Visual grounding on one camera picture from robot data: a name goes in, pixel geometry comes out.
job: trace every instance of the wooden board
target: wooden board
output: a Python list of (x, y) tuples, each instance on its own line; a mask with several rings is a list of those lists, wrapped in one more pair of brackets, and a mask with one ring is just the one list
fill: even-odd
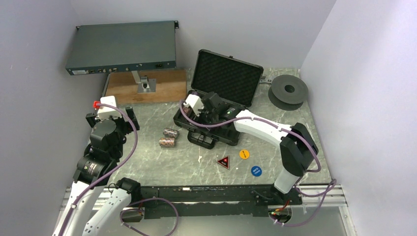
[(138, 93), (138, 84), (131, 72), (112, 73), (106, 96), (115, 96), (118, 104), (178, 102), (186, 97), (186, 72), (182, 69), (144, 70), (140, 76), (156, 79), (156, 92)]

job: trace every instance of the warning triangle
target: warning triangle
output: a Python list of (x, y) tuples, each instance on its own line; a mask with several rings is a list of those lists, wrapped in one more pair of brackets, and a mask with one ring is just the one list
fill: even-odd
[(217, 163), (219, 163), (222, 167), (229, 169), (229, 156), (223, 157), (218, 160)]

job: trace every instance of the white wall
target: white wall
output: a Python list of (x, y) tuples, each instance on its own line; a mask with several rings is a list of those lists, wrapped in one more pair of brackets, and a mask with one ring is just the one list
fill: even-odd
[(83, 25), (179, 20), (178, 66), (200, 49), (300, 68), (335, 0), (71, 0)]
[(104, 78), (69, 76), (70, 1), (2, 1), (0, 235), (51, 235)]
[(417, 2), (338, 0), (301, 68), (360, 236), (417, 235)]

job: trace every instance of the blue sticker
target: blue sticker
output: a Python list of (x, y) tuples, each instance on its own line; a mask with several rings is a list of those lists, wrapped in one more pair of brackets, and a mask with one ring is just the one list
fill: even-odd
[(250, 172), (253, 174), (253, 176), (256, 176), (256, 177), (262, 175), (262, 169), (259, 166), (252, 167), (252, 169), (250, 170)]

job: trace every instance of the hard plastic case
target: hard plastic case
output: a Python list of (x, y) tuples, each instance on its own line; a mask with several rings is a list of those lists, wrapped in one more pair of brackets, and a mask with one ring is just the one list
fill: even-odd
[[(259, 65), (202, 49), (198, 52), (191, 82), (193, 90), (188, 91), (188, 94), (197, 92), (202, 97), (213, 91), (228, 105), (235, 105), (244, 110), (252, 105), (263, 72), (264, 69)], [(217, 141), (231, 146), (237, 145), (239, 141), (240, 132), (235, 130), (233, 124), (227, 128), (199, 128), (190, 124), (179, 109), (174, 116), (174, 123), (187, 128), (188, 140), (204, 148), (213, 148)]]

